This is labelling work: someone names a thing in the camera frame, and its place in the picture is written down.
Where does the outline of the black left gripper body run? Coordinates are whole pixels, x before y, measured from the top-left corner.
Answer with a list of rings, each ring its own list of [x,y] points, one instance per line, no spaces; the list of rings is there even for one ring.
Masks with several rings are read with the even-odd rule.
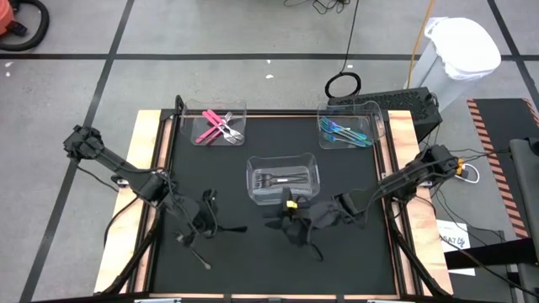
[[[203,192],[201,200],[197,201],[200,210],[191,221],[194,226],[191,231],[196,231],[197,236],[213,238],[218,232],[216,195],[217,191],[215,189],[207,189]]]

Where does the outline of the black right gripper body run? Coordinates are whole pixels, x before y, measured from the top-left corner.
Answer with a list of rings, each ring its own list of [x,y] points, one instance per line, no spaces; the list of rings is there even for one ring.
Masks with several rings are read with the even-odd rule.
[[[315,229],[333,226],[340,218],[341,209],[332,201],[296,202],[289,201],[291,226],[289,241],[297,246],[308,245]]]

